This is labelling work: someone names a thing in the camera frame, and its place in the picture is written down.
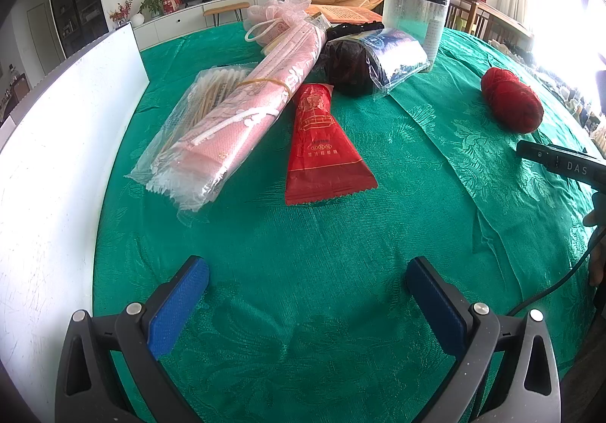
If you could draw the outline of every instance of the black cable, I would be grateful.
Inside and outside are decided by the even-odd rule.
[[[529,299],[524,300],[521,304],[517,305],[516,307],[514,307],[510,311],[508,311],[507,315],[514,316],[520,310],[523,310],[524,308],[528,307],[528,305],[535,303],[537,300],[540,300],[541,298],[549,295],[550,293],[555,292],[560,286],[562,286],[564,283],[566,283],[566,281],[568,281],[572,277],[572,275],[575,274],[575,272],[577,272],[577,269],[581,267],[581,264],[583,264],[585,259],[587,259],[587,256],[590,254],[590,252],[593,250],[593,248],[595,248],[596,245],[598,245],[600,240],[602,240],[602,238],[604,238],[605,235],[606,235],[606,228],[604,228],[601,231],[601,233],[598,234],[598,236],[596,237],[593,244],[587,245],[587,250],[581,256],[579,261],[572,267],[572,269],[560,281],[555,283],[553,286],[550,286],[546,290],[543,290],[542,292],[537,293],[536,295],[532,295]]]

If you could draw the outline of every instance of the red snack wrapper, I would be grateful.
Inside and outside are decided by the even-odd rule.
[[[286,176],[286,204],[303,204],[376,188],[375,176],[330,114],[333,87],[301,85]]]

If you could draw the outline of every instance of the red yarn ball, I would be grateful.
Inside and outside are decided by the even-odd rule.
[[[501,81],[519,81],[519,78],[511,71],[501,68],[490,68],[484,73],[480,85],[482,86],[484,98],[486,98],[487,101],[492,98],[492,92],[495,85]]]
[[[492,86],[487,102],[495,119],[517,133],[531,133],[543,121],[543,105],[529,86],[516,80],[504,80]]]

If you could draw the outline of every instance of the wooden bench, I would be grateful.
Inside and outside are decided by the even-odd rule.
[[[211,14],[213,15],[213,25],[218,27],[219,26],[219,15],[222,12],[229,12],[229,11],[233,11],[236,14],[236,19],[238,21],[244,21],[244,17],[242,16],[242,8],[247,8],[250,6],[250,3],[248,2],[239,2],[236,4],[229,4],[227,6],[222,6],[220,8],[213,8],[213,9],[207,9],[206,11],[204,11],[204,15],[205,16],[210,16]]]

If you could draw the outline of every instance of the tv stand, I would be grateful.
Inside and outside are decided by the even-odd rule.
[[[162,42],[172,40],[195,31],[213,28],[212,16],[204,16],[206,11],[223,8],[237,3],[247,2],[251,6],[263,5],[269,0],[200,0],[190,2],[181,9],[146,21],[140,27],[134,28],[134,37],[139,50],[147,49]],[[242,7],[242,16],[246,16]],[[233,11],[221,13],[221,24],[235,23],[245,18],[239,18]]]

